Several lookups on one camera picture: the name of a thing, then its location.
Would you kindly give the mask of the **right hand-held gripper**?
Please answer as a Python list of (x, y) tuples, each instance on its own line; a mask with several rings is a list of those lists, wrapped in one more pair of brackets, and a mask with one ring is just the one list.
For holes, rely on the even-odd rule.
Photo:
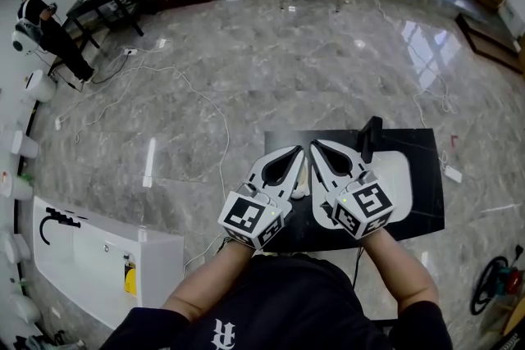
[(383, 180), (365, 169), (358, 152), (335, 141), (315, 139), (310, 153), (317, 179), (328, 192), (324, 205), (331, 208), (334, 222), (356, 240), (389, 223), (395, 204)]

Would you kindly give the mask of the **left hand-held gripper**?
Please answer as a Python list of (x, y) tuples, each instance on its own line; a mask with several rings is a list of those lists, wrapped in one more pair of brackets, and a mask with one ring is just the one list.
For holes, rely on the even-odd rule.
[(304, 149), (288, 146), (259, 158), (236, 191), (231, 191), (218, 223), (227, 235), (261, 250), (285, 227), (290, 197), (298, 183)]

